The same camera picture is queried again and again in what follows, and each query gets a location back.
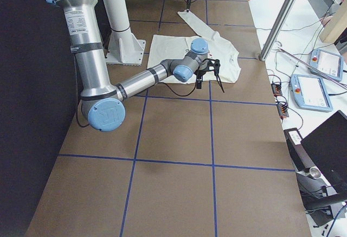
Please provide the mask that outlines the wooden board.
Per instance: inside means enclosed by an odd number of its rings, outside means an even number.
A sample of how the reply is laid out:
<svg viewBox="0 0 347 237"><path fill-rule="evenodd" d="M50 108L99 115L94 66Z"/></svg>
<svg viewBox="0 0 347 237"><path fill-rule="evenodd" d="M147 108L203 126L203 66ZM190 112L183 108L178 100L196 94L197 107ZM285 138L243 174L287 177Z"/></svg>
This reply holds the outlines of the wooden board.
<svg viewBox="0 0 347 237"><path fill-rule="evenodd" d="M324 27L320 39L325 43L334 43L346 29L346 0L342 4L330 21Z"/></svg>

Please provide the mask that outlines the black monitor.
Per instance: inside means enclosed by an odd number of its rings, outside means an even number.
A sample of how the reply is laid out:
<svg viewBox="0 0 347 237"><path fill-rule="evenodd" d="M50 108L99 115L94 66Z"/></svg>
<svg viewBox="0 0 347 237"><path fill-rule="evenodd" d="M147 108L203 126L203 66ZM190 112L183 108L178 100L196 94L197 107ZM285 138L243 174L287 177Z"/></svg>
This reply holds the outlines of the black monitor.
<svg viewBox="0 0 347 237"><path fill-rule="evenodd" d="M301 144L335 191L346 191L346 115L335 112Z"/></svg>

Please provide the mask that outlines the near teach pendant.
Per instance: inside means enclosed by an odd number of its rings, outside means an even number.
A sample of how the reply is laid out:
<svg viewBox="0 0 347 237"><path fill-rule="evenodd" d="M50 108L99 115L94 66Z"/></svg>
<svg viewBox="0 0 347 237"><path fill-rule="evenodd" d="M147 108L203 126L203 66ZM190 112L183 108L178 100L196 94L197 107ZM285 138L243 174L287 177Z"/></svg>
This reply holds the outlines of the near teach pendant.
<svg viewBox="0 0 347 237"><path fill-rule="evenodd" d="M297 106L304 110L331 112L333 110L324 81L318 76L293 74L290 87Z"/></svg>

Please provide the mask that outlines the orange black connector strip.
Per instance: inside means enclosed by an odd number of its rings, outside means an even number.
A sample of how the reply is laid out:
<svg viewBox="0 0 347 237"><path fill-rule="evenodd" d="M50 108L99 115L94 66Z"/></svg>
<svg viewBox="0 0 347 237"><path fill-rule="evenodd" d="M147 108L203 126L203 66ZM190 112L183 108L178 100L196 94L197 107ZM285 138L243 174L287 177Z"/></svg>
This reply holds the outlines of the orange black connector strip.
<svg viewBox="0 0 347 237"><path fill-rule="evenodd" d="M281 120L289 117L288 114L288 102L282 93L282 86L280 82L272 82L271 89L274 95L275 103L277 106L278 114Z"/></svg>

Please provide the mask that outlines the teach pendant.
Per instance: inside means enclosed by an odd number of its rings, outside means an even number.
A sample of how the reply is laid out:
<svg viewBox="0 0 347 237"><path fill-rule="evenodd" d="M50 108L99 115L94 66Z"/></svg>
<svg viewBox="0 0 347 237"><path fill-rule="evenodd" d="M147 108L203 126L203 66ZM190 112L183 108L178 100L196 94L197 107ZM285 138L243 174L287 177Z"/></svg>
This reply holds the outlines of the teach pendant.
<svg viewBox="0 0 347 237"><path fill-rule="evenodd" d="M341 55L315 49L310 56L310 66L340 82L343 77L344 59Z"/></svg>
<svg viewBox="0 0 347 237"><path fill-rule="evenodd" d="M331 112L333 110L324 81L318 76L293 74L290 87L297 106L304 110Z"/></svg>

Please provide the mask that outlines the black box with label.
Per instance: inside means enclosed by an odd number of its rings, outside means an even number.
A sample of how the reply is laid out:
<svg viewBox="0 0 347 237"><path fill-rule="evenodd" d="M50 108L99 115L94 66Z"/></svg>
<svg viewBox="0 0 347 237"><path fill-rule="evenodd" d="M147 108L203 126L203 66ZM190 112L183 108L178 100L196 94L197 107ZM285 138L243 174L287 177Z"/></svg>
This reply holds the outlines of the black box with label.
<svg viewBox="0 0 347 237"><path fill-rule="evenodd" d="M296 171L314 180L321 178L322 173L301 144L303 138L298 129L285 129L284 135Z"/></svg>

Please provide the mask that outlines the aluminium frame post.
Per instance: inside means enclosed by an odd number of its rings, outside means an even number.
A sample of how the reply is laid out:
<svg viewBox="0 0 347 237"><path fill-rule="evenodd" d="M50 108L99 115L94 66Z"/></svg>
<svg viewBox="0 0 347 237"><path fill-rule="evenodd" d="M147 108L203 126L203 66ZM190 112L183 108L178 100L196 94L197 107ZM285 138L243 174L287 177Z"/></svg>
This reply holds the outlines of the aluminium frame post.
<svg viewBox="0 0 347 237"><path fill-rule="evenodd" d="M274 25L259 55L260 61L265 61L267 59L295 1L296 0L284 0L284 3L278 13L278 16L274 22Z"/></svg>

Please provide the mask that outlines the far teach pendant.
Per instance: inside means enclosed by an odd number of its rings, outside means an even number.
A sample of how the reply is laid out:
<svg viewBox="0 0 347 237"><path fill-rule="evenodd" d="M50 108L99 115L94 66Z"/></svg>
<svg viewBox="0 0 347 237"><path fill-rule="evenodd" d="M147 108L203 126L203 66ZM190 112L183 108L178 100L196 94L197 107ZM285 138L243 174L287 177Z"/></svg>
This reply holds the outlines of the far teach pendant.
<svg viewBox="0 0 347 237"><path fill-rule="evenodd" d="M343 77L344 59L341 55L315 49L310 56L310 66L340 82Z"/></svg>

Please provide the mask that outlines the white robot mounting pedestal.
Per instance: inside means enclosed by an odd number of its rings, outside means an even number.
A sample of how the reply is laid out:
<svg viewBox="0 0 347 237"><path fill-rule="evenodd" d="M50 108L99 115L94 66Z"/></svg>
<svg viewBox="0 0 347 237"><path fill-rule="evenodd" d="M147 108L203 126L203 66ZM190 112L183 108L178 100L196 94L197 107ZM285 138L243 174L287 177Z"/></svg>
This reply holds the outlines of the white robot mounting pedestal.
<svg viewBox="0 0 347 237"><path fill-rule="evenodd" d="M146 41L131 31L125 0L103 0L111 27L106 63L140 66Z"/></svg>

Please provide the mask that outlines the cream long-sleeve printed shirt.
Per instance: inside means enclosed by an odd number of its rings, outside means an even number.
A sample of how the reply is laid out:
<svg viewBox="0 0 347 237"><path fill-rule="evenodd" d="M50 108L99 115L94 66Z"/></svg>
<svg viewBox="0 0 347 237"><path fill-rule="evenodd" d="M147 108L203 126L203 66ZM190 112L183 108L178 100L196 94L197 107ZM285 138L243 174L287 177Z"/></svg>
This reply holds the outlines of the cream long-sleeve printed shirt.
<svg viewBox="0 0 347 237"><path fill-rule="evenodd" d="M147 66L154 67L166 59L182 59L189 51L194 39L202 38L208 43L208 58L220 61L219 77L222 82L237 82L241 68L237 62L239 52L234 45L221 37L218 31L213 30L191 11L177 13L186 24L196 33L192 37L177 37L154 35Z"/></svg>

